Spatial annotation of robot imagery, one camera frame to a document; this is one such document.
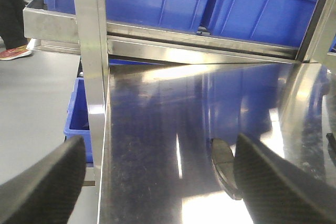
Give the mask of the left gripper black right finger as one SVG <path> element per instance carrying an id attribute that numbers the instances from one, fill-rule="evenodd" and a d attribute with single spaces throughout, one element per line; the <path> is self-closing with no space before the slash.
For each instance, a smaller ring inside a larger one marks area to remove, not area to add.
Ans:
<path id="1" fill-rule="evenodd" d="M 335 223 L 335 188 L 245 134 L 234 176 L 253 223 Z"/>

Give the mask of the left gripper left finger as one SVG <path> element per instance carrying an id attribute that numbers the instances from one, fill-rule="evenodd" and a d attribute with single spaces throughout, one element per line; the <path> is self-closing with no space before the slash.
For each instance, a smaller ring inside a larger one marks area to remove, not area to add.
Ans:
<path id="1" fill-rule="evenodd" d="M 1 185 L 1 223 L 67 223 L 85 174 L 85 142 L 76 135 Z"/>

